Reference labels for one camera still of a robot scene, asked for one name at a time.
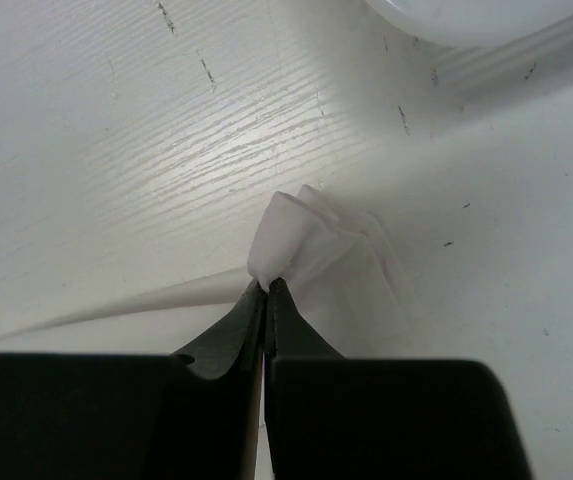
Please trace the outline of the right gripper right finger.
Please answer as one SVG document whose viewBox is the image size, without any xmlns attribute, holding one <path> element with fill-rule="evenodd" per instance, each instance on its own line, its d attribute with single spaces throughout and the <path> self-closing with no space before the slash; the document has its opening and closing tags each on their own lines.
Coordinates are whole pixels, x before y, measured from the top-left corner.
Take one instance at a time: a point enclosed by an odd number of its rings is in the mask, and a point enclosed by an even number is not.
<svg viewBox="0 0 573 480">
<path fill-rule="evenodd" d="M 278 479 L 528 479 L 507 395 L 470 360 L 348 359 L 275 280 L 265 421 Z"/>
</svg>

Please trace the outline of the green and white t shirt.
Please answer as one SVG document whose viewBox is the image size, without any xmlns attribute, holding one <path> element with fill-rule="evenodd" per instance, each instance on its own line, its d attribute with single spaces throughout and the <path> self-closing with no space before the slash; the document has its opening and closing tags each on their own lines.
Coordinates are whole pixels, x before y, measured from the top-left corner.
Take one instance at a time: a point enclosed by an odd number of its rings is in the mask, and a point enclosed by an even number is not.
<svg viewBox="0 0 573 480">
<path fill-rule="evenodd" d="M 278 278 L 341 353 L 383 356 L 412 334 L 413 294 L 380 223 L 304 185 L 272 196 L 246 266 L 0 334 L 0 351 L 169 353 L 226 314 L 251 281 L 266 291 Z"/>
</svg>

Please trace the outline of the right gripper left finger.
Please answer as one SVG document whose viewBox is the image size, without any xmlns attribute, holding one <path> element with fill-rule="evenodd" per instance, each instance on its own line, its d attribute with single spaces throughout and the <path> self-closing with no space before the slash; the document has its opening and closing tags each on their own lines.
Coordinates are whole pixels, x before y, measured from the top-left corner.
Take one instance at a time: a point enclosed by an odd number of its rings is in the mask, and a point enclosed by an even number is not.
<svg viewBox="0 0 573 480">
<path fill-rule="evenodd" d="M 0 353 L 0 479 L 250 479 L 266 295 L 167 355 Z"/>
</svg>

